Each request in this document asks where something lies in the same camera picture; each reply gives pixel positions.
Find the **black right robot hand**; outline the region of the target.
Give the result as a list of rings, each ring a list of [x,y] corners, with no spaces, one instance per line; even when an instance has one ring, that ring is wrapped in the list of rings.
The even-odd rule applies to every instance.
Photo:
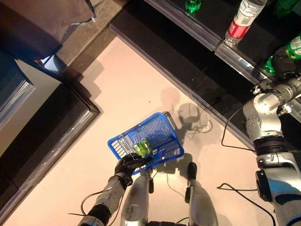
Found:
[[[298,78],[301,76],[301,49],[281,47],[273,54],[271,64],[276,79]]]

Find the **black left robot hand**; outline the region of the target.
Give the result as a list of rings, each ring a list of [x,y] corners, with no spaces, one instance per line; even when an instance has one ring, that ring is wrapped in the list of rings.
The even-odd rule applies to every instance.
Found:
[[[130,153],[118,161],[114,175],[120,179],[123,186],[130,186],[133,182],[133,172],[152,160],[153,158],[151,156],[142,157],[137,153]]]

